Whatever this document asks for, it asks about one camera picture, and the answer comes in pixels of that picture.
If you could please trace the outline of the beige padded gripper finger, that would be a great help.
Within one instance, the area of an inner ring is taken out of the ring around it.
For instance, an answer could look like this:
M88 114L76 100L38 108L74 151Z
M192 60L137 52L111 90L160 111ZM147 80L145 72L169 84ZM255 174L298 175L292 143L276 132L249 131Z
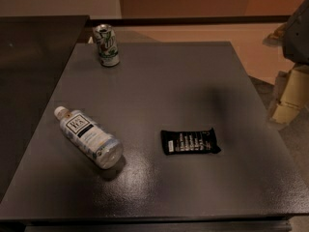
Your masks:
M295 64L275 79L267 119L275 125L287 126L309 102L309 66Z

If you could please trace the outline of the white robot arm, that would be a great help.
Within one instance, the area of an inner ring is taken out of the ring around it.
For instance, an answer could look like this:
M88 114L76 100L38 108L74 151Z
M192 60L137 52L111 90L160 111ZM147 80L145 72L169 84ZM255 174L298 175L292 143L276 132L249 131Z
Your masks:
M309 0L289 17L281 45L283 56L294 66L275 79L267 120L277 130L287 127L309 102Z

